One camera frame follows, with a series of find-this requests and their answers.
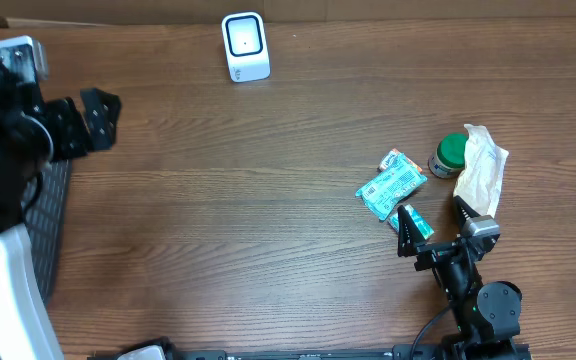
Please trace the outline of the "teal Kleenex tissue pack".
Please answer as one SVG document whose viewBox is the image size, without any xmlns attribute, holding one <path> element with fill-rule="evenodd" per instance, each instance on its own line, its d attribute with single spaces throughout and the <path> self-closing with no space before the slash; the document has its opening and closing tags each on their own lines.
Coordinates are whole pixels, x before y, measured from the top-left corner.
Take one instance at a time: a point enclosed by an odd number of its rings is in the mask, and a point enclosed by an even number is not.
<svg viewBox="0 0 576 360">
<path fill-rule="evenodd" d="M 411 216 L 413 222 L 423 235 L 424 239 L 428 240 L 434 234 L 433 228 L 412 205 L 405 204 L 403 205 L 403 208 Z M 389 217 L 388 223 L 396 233 L 399 232 L 399 216 L 397 211 L 394 211 L 394 213 Z"/>
</svg>

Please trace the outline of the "orange Kleenex tissue pack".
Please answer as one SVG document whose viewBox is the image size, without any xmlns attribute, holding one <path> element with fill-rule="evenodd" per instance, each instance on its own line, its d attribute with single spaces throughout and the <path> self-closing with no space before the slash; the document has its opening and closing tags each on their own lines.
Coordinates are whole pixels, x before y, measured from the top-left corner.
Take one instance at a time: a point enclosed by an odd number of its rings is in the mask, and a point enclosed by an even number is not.
<svg viewBox="0 0 576 360">
<path fill-rule="evenodd" d="M 404 158 L 412 167 L 414 167 L 419 173 L 423 172 L 423 169 L 418 166 L 414 161 L 408 158 L 403 152 L 399 151 L 397 148 L 392 148 L 380 161 L 377 169 L 379 171 L 386 170 L 391 166 L 399 157 Z"/>
</svg>

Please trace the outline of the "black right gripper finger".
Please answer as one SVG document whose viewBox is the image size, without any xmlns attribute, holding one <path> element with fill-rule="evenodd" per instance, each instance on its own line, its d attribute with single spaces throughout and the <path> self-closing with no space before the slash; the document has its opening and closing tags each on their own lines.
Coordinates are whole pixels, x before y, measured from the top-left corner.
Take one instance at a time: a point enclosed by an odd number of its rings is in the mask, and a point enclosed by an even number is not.
<svg viewBox="0 0 576 360">
<path fill-rule="evenodd" d="M 415 256 L 418 248 L 426 244 L 426 239 L 404 206 L 398 208 L 397 215 L 399 220 L 397 254 L 399 257 Z"/>
<path fill-rule="evenodd" d="M 460 232 L 463 232 L 466 222 L 471 218 L 479 217 L 480 214 L 469 206 L 459 195 L 453 197 L 457 225 Z"/>
</svg>

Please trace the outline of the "beige snack pouch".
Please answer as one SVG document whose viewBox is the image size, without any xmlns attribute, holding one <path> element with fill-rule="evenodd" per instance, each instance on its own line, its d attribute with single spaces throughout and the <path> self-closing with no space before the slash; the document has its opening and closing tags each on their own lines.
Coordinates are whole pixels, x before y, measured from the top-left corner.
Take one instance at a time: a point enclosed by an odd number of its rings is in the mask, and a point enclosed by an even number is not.
<svg viewBox="0 0 576 360">
<path fill-rule="evenodd" d="M 465 124 L 465 168 L 453 191 L 479 215 L 495 217 L 501 199 L 509 152 L 496 145 L 485 126 Z"/>
</svg>

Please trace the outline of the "teal wipes packet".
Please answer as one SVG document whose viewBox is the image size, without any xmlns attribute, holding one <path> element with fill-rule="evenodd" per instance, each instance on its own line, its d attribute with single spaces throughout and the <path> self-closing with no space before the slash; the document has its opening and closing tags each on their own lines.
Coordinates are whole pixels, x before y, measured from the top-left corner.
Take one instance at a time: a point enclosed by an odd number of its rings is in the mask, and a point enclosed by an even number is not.
<svg viewBox="0 0 576 360">
<path fill-rule="evenodd" d="M 380 221 L 385 221 L 401 200 L 426 181 L 427 177 L 423 173 L 419 173 L 404 158 L 399 157 L 386 170 L 380 171 L 376 177 L 360 187 L 355 196 L 361 198 L 364 205 Z"/>
</svg>

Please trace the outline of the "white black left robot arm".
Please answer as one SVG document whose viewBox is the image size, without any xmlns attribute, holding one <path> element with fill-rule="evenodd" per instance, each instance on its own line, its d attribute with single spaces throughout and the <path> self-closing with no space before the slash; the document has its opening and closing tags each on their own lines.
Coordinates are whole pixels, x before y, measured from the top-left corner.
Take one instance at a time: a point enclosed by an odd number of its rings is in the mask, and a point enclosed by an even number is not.
<svg viewBox="0 0 576 360">
<path fill-rule="evenodd" d="M 55 162 L 109 150 L 116 142 L 118 96 L 84 89 L 85 110 L 70 98 L 45 101 L 41 43 L 0 40 L 0 359 L 61 359 L 34 271 L 26 215 Z"/>
</svg>

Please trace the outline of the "green white small bottle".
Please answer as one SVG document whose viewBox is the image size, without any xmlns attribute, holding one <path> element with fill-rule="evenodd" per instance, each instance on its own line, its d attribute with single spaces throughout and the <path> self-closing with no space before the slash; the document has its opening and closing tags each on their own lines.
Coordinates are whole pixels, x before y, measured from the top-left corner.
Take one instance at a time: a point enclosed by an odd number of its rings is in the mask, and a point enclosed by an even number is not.
<svg viewBox="0 0 576 360">
<path fill-rule="evenodd" d="M 444 137 L 428 159 L 429 170 L 439 178 L 457 177 L 465 168 L 465 146 L 468 136 L 452 133 Z"/>
</svg>

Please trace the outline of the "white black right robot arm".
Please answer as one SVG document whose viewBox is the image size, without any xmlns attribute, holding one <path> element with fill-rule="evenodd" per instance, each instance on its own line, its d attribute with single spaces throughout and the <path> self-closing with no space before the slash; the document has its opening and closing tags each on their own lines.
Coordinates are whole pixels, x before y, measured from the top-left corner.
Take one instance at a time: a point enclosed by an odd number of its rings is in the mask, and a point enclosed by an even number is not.
<svg viewBox="0 0 576 360">
<path fill-rule="evenodd" d="M 433 272 L 448 305 L 419 331 L 410 345 L 395 345 L 394 359 L 530 360 L 530 348 L 517 344 L 520 334 L 522 292 L 513 283 L 485 284 L 476 263 L 491 252 L 500 226 L 481 215 L 461 197 L 454 198 L 460 232 L 451 242 L 428 243 L 406 207 L 397 209 L 397 255 L 414 257 L 417 271 Z M 427 331 L 445 314 L 452 313 L 457 332 L 436 345 L 423 347 Z"/>
</svg>

